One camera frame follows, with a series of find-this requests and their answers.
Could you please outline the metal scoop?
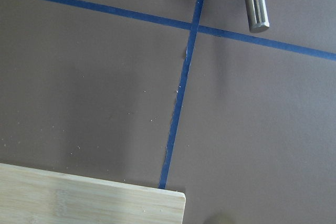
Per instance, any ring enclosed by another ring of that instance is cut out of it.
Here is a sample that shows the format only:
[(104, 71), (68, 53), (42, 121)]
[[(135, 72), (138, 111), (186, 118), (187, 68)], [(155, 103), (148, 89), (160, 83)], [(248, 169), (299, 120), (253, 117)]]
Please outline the metal scoop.
[(245, 0), (248, 17), (249, 31), (251, 33), (261, 33), (269, 26), (266, 0)]

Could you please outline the wooden cutting board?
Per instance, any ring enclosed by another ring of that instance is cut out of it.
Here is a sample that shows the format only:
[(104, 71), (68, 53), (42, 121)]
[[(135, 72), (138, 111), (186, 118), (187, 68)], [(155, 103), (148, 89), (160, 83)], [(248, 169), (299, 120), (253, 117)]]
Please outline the wooden cutting board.
[(184, 193), (1, 164), (1, 223), (182, 223)]

